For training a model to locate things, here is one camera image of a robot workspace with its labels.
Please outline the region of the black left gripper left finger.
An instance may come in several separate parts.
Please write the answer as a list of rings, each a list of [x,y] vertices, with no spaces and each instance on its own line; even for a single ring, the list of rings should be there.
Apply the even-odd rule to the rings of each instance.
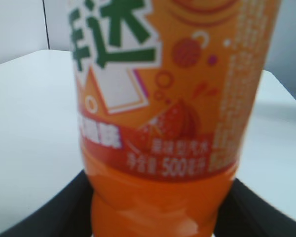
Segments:
[[[92,194],[83,170],[59,191],[0,180],[0,237],[91,237]]]

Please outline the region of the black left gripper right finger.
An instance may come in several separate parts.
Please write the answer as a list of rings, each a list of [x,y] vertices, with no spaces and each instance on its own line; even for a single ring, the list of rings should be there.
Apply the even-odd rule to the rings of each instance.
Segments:
[[[222,203],[216,237],[296,237],[296,221],[236,179]]]

